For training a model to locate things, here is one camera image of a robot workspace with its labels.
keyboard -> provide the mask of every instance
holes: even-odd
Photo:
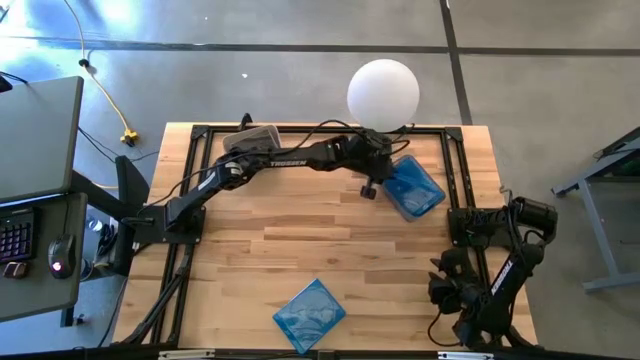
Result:
[[[35,255],[33,225],[33,209],[0,213],[0,264]]]

desk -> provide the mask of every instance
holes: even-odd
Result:
[[[23,279],[0,277],[0,321],[73,307],[78,301],[84,219],[85,194],[70,194],[35,200],[26,204],[0,208],[0,212],[34,208],[35,254],[28,260],[29,273]],[[49,244],[66,232],[75,237],[76,267],[66,279],[55,279],[49,270]]]
[[[150,201],[165,196],[182,178],[192,126],[167,124]],[[488,128],[462,130],[477,206],[499,207],[503,198]],[[294,146],[303,136],[281,134],[282,146]],[[330,136],[318,134],[310,140]],[[223,137],[214,138],[211,163],[223,154]],[[414,155],[446,189],[439,140],[418,135],[410,139],[411,145],[399,156]],[[196,163],[202,152],[197,149]],[[454,167],[459,175],[457,161]],[[438,349],[426,333],[437,314],[427,283],[428,271],[436,271],[429,259],[451,247],[448,199],[407,223],[382,191],[374,201],[360,198],[364,180],[346,169],[268,169],[244,187],[214,196],[206,204],[205,234],[196,247],[179,346],[292,349],[272,315],[319,278],[347,317],[315,349]],[[134,258],[114,341],[129,335],[156,300],[166,253],[166,245],[151,245]],[[505,258],[503,250],[487,251],[492,278]],[[171,325],[172,304],[168,309],[165,332]],[[451,326],[457,317],[442,316],[434,337],[455,342]],[[513,323],[536,342],[524,289]]]
[[[4,149],[11,151],[0,157],[0,168],[3,169],[0,171],[0,203],[79,193],[86,195],[83,197],[83,206],[93,205],[118,221],[134,215],[142,206],[149,187],[126,157],[120,156],[114,161],[120,199],[73,170],[83,84],[81,77],[74,76],[17,85],[0,95],[0,143]],[[76,198],[71,197],[70,201],[76,204],[79,201]],[[57,225],[55,222],[61,221],[60,214],[64,211],[59,208],[53,210],[47,211],[46,216],[51,219],[45,218],[44,224],[53,222],[53,225]],[[85,210],[74,210],[70,214],[75,217],[73,221],[81,224],[81,228],[84,226]],[[80,243],[77,245],[78,270],[74,276],[61,281],[54,279],[48,269],[42,270],[41,263],[44,261],[46,264],[48,243],[60,235],[60,230],[56,226],[46,225],[41,231],[39,235],[42,241],[38,246],[42,246],[42,249],[38,249],[36,259],[31,261],[35,273],[19,282],[0,281],[0,289],[11,292],[11,296],[3,296],[0,300],[0,321],[59,309],[60,304],[64,303],[70,308],[63,310],[61,326],[71,326],[73,304],[78,298],[83,233],[76,236],[76,242]],[[108,269],[110,272],[128,274],[133,253],[132,239],[133,230],[124,226],[119,228],[118,240],[111,252],[113,266]],[[55,294],[48,294],[47,289],[56,289]]]

concrete floor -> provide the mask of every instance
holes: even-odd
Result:
[[[446,46],[437,0],[71,1],[88,39],[161,43]],[[449,0],[458,46],[640,48],[640,2],[633,0]],[[16,0],[0,24],[0,70],[31,81],[81,74],[79,50],[39,39],[76,39],[58,0]],[[169,121],[350,120],[346,88],[376,58],[409,66],[421,87],[415,121],[460,124],[446,54],[95,50],[90,60],[143,139],[118,142],[116,114],[89,81],[81,126],[131,157],[157,150]],[[640,123],[637,57],[461,56],[474,124],[488,125],[502,181],[557,206],[558,236],[527,283],[540,343],[550,349],[637,358],[640,287],[586,295],[581,283],[606,274],[582,201],[549,189],[577,174],[591,155]],[[155,159],[137,166],[148,180]],[[80,138],[74,167],[94,181],[115,169]],[[87,239],[87,251],[95,239]],[[626,255],[640,249],[625,250]],[[624,262],[626,269],[637,267]],[[0,354],[96,346],[121,279],[82,284],[78,312],[88,324],[58,328],[58,313],[0,324]]]

blue ice pack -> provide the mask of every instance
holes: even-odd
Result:
[[[273,320],[302,355],[345,315],[329,290],[315,279],[275,313]]]
[[[393,177],[385,180],[382,188],[407,221],[418,219],[445,198],[442,188],[411,155],[396,161]]]

wooden table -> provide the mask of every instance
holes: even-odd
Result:
[[[166,195],[182,178],[193,125],[167,124],[150,201]],[[488,128],[463,126],[462,131],[477,206],[502,206]],[[302,136],[281,134],[283,146],[294,146]],[[330,136],[314,135],[310,140]],[[223,137],[215,137],[211,163],[223,154]],[[447,192],[438,138],[409,138],[411,145],[399,155],[414,155]],[[459,176],[455,148],[450,148]],[[205,234],[196,247],[180,347],[292,349],[272,315],[319,278],[347,316],[315,349],[438,349],[427,337],[438,311],[429,302],[427,283],[428,272],[436,271],[429,259],[451,247],[446,223],[449,200],[407,223],[382,191],[374,201],[361,198],[363,183],[362,176],[346,169],[327,173],[268,169],[244,187],[214,196],[206,204]],[[156,300],[167,248],[152,245],[134,258],[114,341],[129,335]],[[505,258],[503,250],[487,251],[492,279]],[[172,308],[170,303],[165,332]],[[457,318],[457,314],[442,316],[433,329],[434,338],[455,342],[451,326]],[[513,323],[526,339],[536,342],[524,289]]]

